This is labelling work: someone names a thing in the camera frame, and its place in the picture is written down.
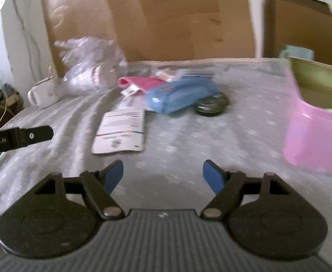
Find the pink towel cloth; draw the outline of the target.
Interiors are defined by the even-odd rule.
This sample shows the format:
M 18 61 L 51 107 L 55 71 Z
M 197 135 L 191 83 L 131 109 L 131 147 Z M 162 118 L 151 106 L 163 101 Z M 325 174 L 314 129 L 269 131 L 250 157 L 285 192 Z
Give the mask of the pink towel cloth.
M 138 88 L 138 91 L 142 93 L 146 93 L 148 90 L 165 83 L 166 81 L 157 77 L 127 76 L 117 80 L 117 85 L 120 88 L 126 89 L 134 85 Z

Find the blue soft pouch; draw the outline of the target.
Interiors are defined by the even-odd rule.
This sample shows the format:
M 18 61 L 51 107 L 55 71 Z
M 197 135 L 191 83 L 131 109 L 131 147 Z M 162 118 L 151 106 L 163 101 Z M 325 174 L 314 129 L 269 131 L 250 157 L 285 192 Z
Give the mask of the blue soft pouch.
M 146 93 L 149 108 L 158 114 L 171 114 L 220 92 L 208 77 L 185 77 L 151 88 Z

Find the white enamel mug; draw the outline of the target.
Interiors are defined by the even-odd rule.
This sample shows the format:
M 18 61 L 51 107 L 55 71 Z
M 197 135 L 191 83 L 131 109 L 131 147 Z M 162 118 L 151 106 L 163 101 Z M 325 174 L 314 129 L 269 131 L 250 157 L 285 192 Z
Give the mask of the white enamel mug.
M 58 79 L 50 76 L 30 88 L 28 100 L 32 106 L 39 109 L 48 108 L 61 99 Z

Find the white printed paper leaflet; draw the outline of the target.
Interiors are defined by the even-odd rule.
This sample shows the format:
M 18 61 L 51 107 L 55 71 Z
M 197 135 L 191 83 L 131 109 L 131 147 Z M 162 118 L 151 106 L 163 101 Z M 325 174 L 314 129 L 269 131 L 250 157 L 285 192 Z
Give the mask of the white printed paper leaflet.
M 144 149 L 143 109 L 116 109 L 103 115 L 92 144 L 93 154 Z

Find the dark round object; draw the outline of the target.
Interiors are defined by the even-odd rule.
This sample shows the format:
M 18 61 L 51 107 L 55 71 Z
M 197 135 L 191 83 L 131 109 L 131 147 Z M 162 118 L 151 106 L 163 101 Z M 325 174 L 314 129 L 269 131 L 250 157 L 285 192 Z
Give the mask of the dark round object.
M 218 93 L 198 100 L 194 111 L 199 115 L 214 117 L 222 114 L 229 105 L 229 98 L 224 93 Z

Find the pink tin box gold interior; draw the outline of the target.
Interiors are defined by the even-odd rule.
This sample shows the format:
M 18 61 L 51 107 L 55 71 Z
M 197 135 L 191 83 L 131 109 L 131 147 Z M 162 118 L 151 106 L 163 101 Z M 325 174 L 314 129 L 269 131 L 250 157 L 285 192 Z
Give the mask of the pink tin box gold interior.
M 290 93 L 283 154 L 292 165 L 332 174 L 332 66 L 290 57 Z

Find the crumpled clear plastic bag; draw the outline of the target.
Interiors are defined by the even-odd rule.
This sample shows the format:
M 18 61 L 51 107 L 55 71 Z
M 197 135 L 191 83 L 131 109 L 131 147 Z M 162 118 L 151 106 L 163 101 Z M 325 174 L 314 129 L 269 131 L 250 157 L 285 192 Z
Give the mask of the crumpled clear plastic bag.
M 61 49 L 60 58 L 67 68 L 60 82 L 63 95 L 107 92 L 129 71 L 124 52 L 114 40 L 87 36 L 56 41 L 55 46 Z

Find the light teal mug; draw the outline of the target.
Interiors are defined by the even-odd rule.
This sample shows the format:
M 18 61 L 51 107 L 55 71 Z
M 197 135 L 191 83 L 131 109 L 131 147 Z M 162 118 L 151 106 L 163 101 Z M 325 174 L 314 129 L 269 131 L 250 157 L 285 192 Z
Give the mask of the light teal mug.
M 305 60 L 313 60 L 314 51 L 307 49 L 307 48 L 303 48 L 303 47 L 286 45 L 284 50 L 282 50 L 279 53 L 279 58 L 288 58 L 288 57 L 302 58 Z

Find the brown chair back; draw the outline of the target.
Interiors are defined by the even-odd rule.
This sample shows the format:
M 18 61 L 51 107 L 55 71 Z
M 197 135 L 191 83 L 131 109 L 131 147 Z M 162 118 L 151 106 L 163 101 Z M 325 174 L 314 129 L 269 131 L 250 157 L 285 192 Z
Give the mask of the brown chair back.
M 263 57 L 277 58 L 285 46 L 314 51 L 332 65 L 332 14 L 317 0 L 264 0 Z

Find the large cardboard sheet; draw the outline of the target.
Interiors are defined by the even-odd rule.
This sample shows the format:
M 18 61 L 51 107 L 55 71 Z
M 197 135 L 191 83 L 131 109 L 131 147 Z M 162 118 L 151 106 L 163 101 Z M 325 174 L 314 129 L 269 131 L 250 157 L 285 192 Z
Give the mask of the large cardboard sheet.
M 56 41 L 113 39 L 129 61 L 255 56 L 248 0 L 42 0 L 50 50 Z

